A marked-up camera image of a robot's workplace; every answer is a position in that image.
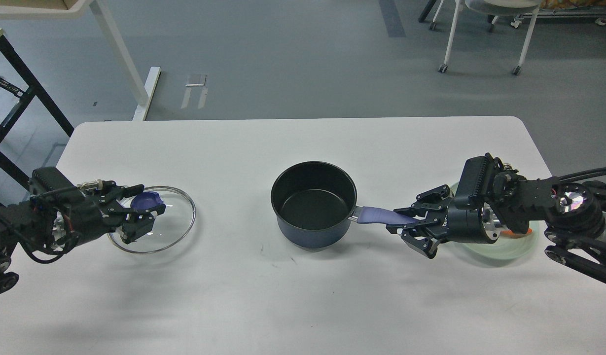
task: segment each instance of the white table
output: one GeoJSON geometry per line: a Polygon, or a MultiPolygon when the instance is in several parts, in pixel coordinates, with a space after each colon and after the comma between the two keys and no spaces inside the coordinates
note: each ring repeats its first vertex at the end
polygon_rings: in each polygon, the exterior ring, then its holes
{"type": "Polygon", "coordinates": [[[136,70],[134,61],[130,52],[127,50],[123,37],[121,36],[118,26],[112,17],[112,13],[109,10],[105,0],[72,0],[72,6],[68,9],[54,9],[54,8],[43,8],[47,6],[47,2],[44,0],[27,0],[19,1],[24,2],[25,5],[30,6],[34,2],[37,2],[37,7],[27,6],[2,6],[0,5],[0,20],[53,20],[53,19],[66,19],[66,18],[79,18],[81,17],[86,9],[90,7],[93,12],[100,29],[104,33],[107,39],[107,43],[112,49],[116,60],[127,78],[128,85],[136,99],[137,107],[134,111],[134,121],[144,121],[147,117],[147,111],[151,105],[151,99],[158,83],[160,76],[160,67],[149,68],[147,79],[145,84],[141,80],[141,77],[136,70]]]}
{"type": "Polygon", "coordinates": [[[309,252],[270,205],[278,174],[305,160],[392,209],[486,151],[549,176],[515,117],[82,124],[58,164],[70,180],[176,186],[197,224],[149,256],[105,237],[51,265],[18,251],[0,354],[606,354],[606,285],[546,258],[545,238],[499,267],[454,243],[428,260],[381,225],[309,252]]]}

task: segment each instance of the chair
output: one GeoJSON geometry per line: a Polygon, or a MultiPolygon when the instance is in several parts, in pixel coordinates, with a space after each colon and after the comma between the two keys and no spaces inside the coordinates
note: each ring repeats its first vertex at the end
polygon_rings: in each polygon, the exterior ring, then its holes
{"type": "MultiPolygon", "coordinates": [[[[444,1],[445,0],[441,0],[441,3],[438,5],[438,9],[436,9],[436,13],[429,27],[431,30],[436,28],[436,18],[444,1]]],[[[454,9],[454,19],[452,20],[452,28],[450,29],[450,38],[447,41],[445,59],[443,59],[443,64],[438,68],[438,71],[441,73],[445,73],[447,71],[447,65],[450,60],[450,52],[452,50],[452,41],[454,40],[454,32],[456,31],[456,24],[458,22],[458,15],[463,7],[467,6],[473,11],[494,16],[491,26],[489,27],[490,32],[494,29],[494,25],[496,21],[498,21],[499,16],[515,16],[522,13],[533,12],[533,15],[531,16],[531,24],[529,25],[529,29],[526,32],[526,38],[524,39],[524,46],[522,47],[520,61],[517,63],[517,67],[511,71],[511,74],[518,75],[522,70],[522,64],[524,63],[526,52],[528,51],[529,43],[531,42],[531,36],[533,35],[533,28],[535,27],[535,21],[537,20],[540,4],[541,0],[456,0],[456,9],[454,9]]]]}

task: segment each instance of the black wire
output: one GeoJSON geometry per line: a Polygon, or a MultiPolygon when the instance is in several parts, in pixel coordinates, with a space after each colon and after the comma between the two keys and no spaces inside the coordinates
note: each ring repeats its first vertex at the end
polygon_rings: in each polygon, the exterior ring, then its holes
{"type": "Polygon", "coordinates": [[[561,182],[574,182],[574,181],[579,181],[579,180],[584,180],[584,179],[597,178],[599,176],[605,176],[605,175],[606,175],[606,167],[584,170],[584,171],[580,171],[578,173],[560,176],[559,180],[561,180],[561,182]]]}
{"type": "Polygon", "coordinates": [[[37,198],[51,196],[51,195],[55,195],[56,193],[68,192],[68,191],[76,190],[76,189],[78,189],[77,186],[68,186],[66,188],[55,189],[55,190],[51,190],[51,191],[48,191],[45,193],[41,193],[41,194],[37,195],[37,198]]]}
{"type": "Polygon", "coordinates": [[[66,254],[67,252],[73,250],[73,248],[75,248],[75,246],[77,245],[77,240],[79,240],[78,237],[75,238],[75,240],[70,240],[71,244],[69,245],[69,248],[66,248],[66,245],[64,245],[64,249],[62,251],[54,251],[51,249],[48,249],[42,245],[38,245],[37,243],[35,243],[32,240],[29,240],[28,238],[26,238],[25,236],[23,236],[23,234],[21,234],[20,232],[18,232],[16,230],[16,227],[14,227],[13,224],[11,224],[11,222],[9,222],[9,220],[7,220],[7,218],[5,218],[5,216],[0,214],[0,223],[2,223],[5,227],[7,227],[7,229],[9,230],[9,232],[13,233],[16,237],[18,237],[19,239],[19,243],[21,245],[21,247],[23,247],[23,250],[25,250],[25,253],[33,260],[36,261],[37,263],[41,263],[41,264],[49,264],[49,263],[53,263],[55,261],[57,261],[59,258],[61,258],[62,256],[64,256],[64,254],[66,254]],[[55,255],[55,258],[49,259],[49,260],[43,260],[38,258],[37,256],[35,256],[32,252],[32,250],[30,250],[31,248],[29,247],[29,245],[32,245],[32,247],[34,247],[35,249],[37,249],[37,251],[41,251],[44,254],[48,254],[48,255],[55,255]]]}
{"type": "Polygon", "coordinates": [[[20,245],[21,245],[21,247],[23,247],[23,250],[25,251],[25,253],[27,254],[27,256],[31,260],[35,261],[36,263],[50,264],[50,263],[54,263],[55,261],[59,260],[59,258],[61,258],[62,256],[64,256],[64,254],[58,254],[55,258],[44,260],[44,259],[40,259],[39,257],[35,256],[33,254],[32,250],[30,250],[29,246],[26,243],[23,243],[21,241],[20,245]]]}

